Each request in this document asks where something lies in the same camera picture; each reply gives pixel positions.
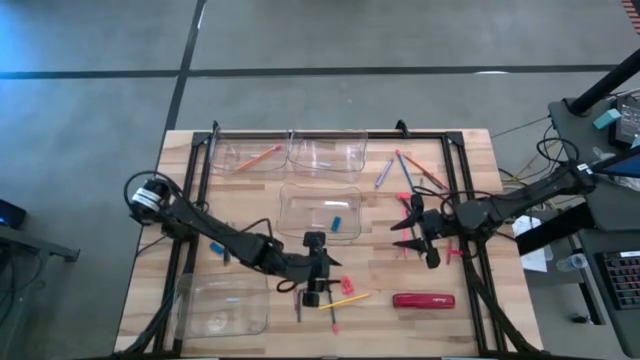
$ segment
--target pink clip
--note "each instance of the pink clip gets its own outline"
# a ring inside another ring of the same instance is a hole
[[[451,255],[462,256],[462,254],[463,254],[462,250],[456,250],[453,248],[453,241],[449,239],[449,242],[447,243],[447,265],[451,263]]]
[[[342,293],[344,295],[349,295],[353,292],[353,285],[351,285],[351,279],[348,276],[342,277]]]

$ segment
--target pencil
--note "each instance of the pencil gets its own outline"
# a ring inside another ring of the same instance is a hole
[[[398,156],[398,160],[400,161],[400,165],[402,166],[402,171],[404,171],[404,176],[407,177],[407,181],[409,182],[409,192],[413,192],[413,182],[411,182],[411,175],[409,175],[409,169],[407,169],[407,165],[402,160],[402,153],[400,150],[396,149],[396,155]]]
[[[348,303],[350,303],[350,302],[352,302],[352,301],[356,301],[356,300],[364,299],[364,298],[366,298],[366,297],[367,297],[367,296],[369,296],[369,295],[371,295],[371,294],[367,293],[367,294],[362,294],[362,295],[354,296],[354,297],[352,297],[352,298],[348,298],[348,299],[344,299],[344,300],[336,301],[336,302],[331,303],[331,304],[329,304],[329,305],[323,305],[323,306],[320,306],[320,307],[318,308],[318,310],[330,309],[330,308],[332,308],[332,307],[334,307],[334,306],[340,306],[340,305],[348,304]]]
[[[254,163],[256,163],[256,162],[260,161],[260,159],[262,159],[262,158],[264,158],[265,156],[267,156],[267,155],[271,154],[272,152],[274,152],[274,151],[276,151],[276,150],[280,150],[280,147],[281,147],[281,145],[280,145],[280,144],[278,144],[278,145],[276,145],[276,146],[272,147],[271,149],[269,149],[269,150],[267,150],[267,151],[263,152],[262,154],[260,154],[260,155],[258,155],[258,156],[256,156],[256,157],[254,157],[253,159],[251,159],[251,160],[249,160],[249,161],[245,162],[244,164],[242,164],[242,165],[238,166],[238,167],[236,168],[236,170],[235,170],[235,171],[241,171],[241,170],[244,170],[245,168],[247,168],[247,167],[249,167],[249,166],[253,165]]]
[[[424,167],[422,167],[422,165],[418,164],[417,161],[413,160],[412,158],[408,157],[407,155],[403,154],[404,158],[407,159],[408,162],[412,163],[413,165],[415,165],[415,167],[417,167],[418,169],[420,169],[420,171],[422,171],[422,173],[424,174],[424,176],[427,177],[427,179],[431,180],[431,182],[437,186],[440,190],[446,190],[449,191],[449,188],[442,183],[442,181],[440,181],[437,177],[435,177],[435,175],[433,175],[432,173],[430,173],[429,171],[427,171],[427,169],[425,169]]]

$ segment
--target blue marker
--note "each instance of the blue marker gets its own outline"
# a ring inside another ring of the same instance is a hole
[[[336,216],[333,218],[333,223],[331,224],[331,231],[333,232],[338,231],[338,228],[340,227],[340,221],[342,221],[342,219],[340,219],[340,216]]]
[[[387,176],[389,169],[391,169],[391,165],[393,165],[393,158],[389,160],[387,165],[384,166],[384,169],[382,169],[382,172],[380,173],[380,175],[378,175],[378,178],[376,179],[376,185],[375,185],[376,190],[378,190],[380,185],[382,185],[382,182],[384,181],[384,178]]]
[[[398,160],[400,160],[400,165],[402,166],[404,175],[407,177],[407,181],[409,182],[409,192],[413,192],[413,183],[411,182],[411,175],[409,175],[409,170],[407,170],[407,165],[405,165],[404,160],[402,160],[402,154],[400,153],[400,150],[396,149],[396,155],[398,156]]]

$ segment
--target concrete floor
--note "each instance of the concrete floor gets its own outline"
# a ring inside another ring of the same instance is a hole
[[[195,8],[196,0],[4,1],[0,72],[178,70]],[[209,0],[191,68],[615,64],[639,45],[618,0]],[[213,119],[228,129],[385,128],[404,119],[496,134],[545,116],[549,101],[602,75],[189,79],[176,128]],[[0,80],[0,197],[28,209],[30,233],[82,249],[77,263],[47,268],[23,358],[110,353],[140,232],[121,189],[154,167],[175,86]],[[518,170],[548,125],[496,138],[498,164]],[[531,293],[547,350],[625,358],[610,327],[566,321],[583,311],[577,286]]]

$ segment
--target white paper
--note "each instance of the white paper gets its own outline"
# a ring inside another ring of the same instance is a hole
[[[540,219],[523,215],[517,218],[513,223],[513,233],[515,236],[518,236],[529,229],[539,226],[540,224]],[[522,267],[527,270],[547,272],[547,260],[544,256],[544,249],[538,249],[525,256],[521,256],[520,261],[522,261]]]

